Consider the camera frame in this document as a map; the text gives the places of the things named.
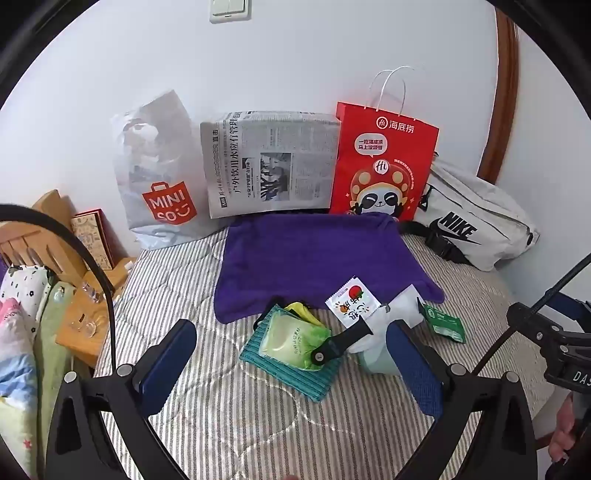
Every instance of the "silver bolt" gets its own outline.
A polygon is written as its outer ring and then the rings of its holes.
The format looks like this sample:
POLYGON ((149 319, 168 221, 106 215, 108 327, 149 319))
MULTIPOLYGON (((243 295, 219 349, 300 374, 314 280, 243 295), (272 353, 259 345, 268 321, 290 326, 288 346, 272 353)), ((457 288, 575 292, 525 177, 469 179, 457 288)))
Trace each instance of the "silver bolt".
POLYGON ((133 371, 133 369, 134 367, 132 367, 130 364, 120 365, 117 367, 117 375, 120 377, 127 377, 127 375, 133 371))
POLYGON ((64 375, 64 382, 72 383, 76 379, 76 372, 68 372, 64 375))
POLYGON ((466 375, 466 373, 468 372, 468 370, 466 370, 466 367, 464 367, 463 365, 460 365, 460 364, 453 364, 450 367, 450 370, 452 371, 452 373, 454 375, 457 375, 458 377, 461 377, 462 375, 466 375))
POLYGON ((511 383, 517 383, 519 381, 519 375, 517 375, 515 372, 507 372, 505 376, 511 383))

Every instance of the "speech bubble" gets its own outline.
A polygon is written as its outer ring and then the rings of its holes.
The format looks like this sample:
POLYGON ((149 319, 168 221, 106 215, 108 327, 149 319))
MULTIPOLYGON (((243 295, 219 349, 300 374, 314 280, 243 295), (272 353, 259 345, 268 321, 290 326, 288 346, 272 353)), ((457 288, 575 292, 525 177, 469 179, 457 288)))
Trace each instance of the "speech bubble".
POLYGON ((382 134, 361 134, 355 140, 355 150, 361 155, 382 155, 388 148, 388 139, 382 134))

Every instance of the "wooden nightstand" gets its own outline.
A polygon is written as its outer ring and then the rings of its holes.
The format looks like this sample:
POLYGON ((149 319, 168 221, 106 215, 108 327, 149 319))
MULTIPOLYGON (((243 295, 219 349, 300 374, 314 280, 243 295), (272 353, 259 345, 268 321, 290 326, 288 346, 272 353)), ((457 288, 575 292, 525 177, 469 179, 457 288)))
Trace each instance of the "wooden nightstand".
MULTIPOLYGON (((116 289, 116 293, 113 295, 114 298, 121 294, 128 275, 125 264, 130 261, 135 261, 135 258, 124 258, 113 270, 105 270, 105 274, 116 289)), ((84 281, 88 282, 97 292, 102 293, 102 289, 92 272, 89 271, 84 275, 84 281)), ((66 308, 64 318, 56 334, 56 343, 65 346, 74 356, 89 367, 94 368, 109 330, 108 319, 107 305, 104 299, 99 303, 94 303, 85 291, 78 288, 74 293, 72 302, 66 308), (92 337, 88 337, 83 331, 78 331, 72 327, 72 322, 81 323, 83 319, 96 320, 99 317, 102 317, 101 323, 97 325, 96 332, 92 337)))

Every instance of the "human hand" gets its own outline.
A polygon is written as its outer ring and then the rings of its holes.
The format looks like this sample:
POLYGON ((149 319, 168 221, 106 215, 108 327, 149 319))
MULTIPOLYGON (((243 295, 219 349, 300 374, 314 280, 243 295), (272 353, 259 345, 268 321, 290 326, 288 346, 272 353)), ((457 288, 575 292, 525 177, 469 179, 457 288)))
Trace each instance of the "human hand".
POLYGON ((559 462, 564 458, 564 451, 574 446, 575 438, 572 435, 574 428, 573 394, 566 400, 556 414, 556 430, 550 440, 548 453, 553 462, 559 462))

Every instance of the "white pillow with black pattern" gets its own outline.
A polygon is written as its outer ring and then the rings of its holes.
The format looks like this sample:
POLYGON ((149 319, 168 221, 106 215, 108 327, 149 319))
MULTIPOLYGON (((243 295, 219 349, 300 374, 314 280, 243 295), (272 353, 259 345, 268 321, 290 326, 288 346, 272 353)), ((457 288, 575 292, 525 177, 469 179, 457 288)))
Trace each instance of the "white pillow with black pattern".
POLYGON ((51 271, 45 267, 10 267, 0 286, 0 301, 15 299, 23 313, 35 320, 31 326, 33 337, 37 333, 43 309, 51 291, 51 271))

